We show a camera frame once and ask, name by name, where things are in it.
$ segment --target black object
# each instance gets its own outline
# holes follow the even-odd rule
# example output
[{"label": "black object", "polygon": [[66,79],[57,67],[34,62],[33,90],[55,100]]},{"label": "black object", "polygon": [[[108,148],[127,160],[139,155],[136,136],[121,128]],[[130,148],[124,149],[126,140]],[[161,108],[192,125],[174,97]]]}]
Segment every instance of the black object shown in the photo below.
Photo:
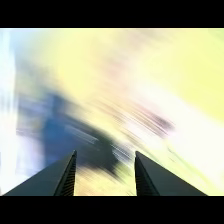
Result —
[{"label": "black object", "polygon": [[73,196],[76,151],[40,171],[4,196]]},{"label": "black object", "polygon": [[137,196],[206,196],[181,178],[136,152]]}]

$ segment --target blurry background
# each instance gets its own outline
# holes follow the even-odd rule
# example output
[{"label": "blurry background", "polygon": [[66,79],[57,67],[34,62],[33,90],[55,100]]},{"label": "blurry background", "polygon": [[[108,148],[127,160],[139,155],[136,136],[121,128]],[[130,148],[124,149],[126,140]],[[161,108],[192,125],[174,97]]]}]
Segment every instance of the blurry background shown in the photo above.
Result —
[{"label": "blurry background", "polygon": [[223,38],[223,29],[1,29],[2,194],[76,149],[75,195],[136,195],[136,150],[224,195]]}]

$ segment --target blurry dark object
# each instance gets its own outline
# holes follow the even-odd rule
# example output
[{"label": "blurry dark object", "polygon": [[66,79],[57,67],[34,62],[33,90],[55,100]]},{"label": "blurry dark object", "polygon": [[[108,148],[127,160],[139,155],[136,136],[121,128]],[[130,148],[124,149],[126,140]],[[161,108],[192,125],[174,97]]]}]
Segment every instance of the blurry dark object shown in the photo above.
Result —
[{"label": "blurry dark object", "polygon": [[45,168],[4,196],[73,196],[76,151]]},{"label": "blurry dark object", "polygon": [[136,152],[137,196],[206,196],[146,156]]}]

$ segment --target dark object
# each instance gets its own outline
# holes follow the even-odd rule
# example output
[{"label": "dark object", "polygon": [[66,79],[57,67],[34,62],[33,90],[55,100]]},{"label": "dark object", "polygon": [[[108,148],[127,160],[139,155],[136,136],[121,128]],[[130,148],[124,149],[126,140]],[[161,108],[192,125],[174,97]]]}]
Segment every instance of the dark object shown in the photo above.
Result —
[{"label": "dark object", "polygon": [[206,196],[181,178],[136,152],[137,196]]},{"label": "dark object", "polygon": [[40,171],[4,196],[73,196],[76,151]]}]

